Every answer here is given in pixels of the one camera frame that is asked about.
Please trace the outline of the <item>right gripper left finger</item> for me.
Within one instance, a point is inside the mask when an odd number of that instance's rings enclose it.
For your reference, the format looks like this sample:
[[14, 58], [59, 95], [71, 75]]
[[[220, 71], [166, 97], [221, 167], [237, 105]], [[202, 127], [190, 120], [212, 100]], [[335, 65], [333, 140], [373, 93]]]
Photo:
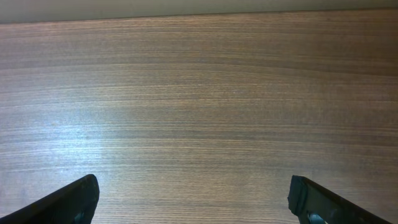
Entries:
[[88, 174], [46, 197], [1, 218], [1, 224], [90, 224], [100, 197]]

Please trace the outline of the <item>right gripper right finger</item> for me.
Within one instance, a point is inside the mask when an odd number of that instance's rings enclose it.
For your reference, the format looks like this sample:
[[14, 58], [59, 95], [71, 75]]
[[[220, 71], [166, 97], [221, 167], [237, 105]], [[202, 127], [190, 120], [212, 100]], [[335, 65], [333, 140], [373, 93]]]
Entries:
[[302, 176], [292, 176], [289, 210], [300, 224], [391, 224]]

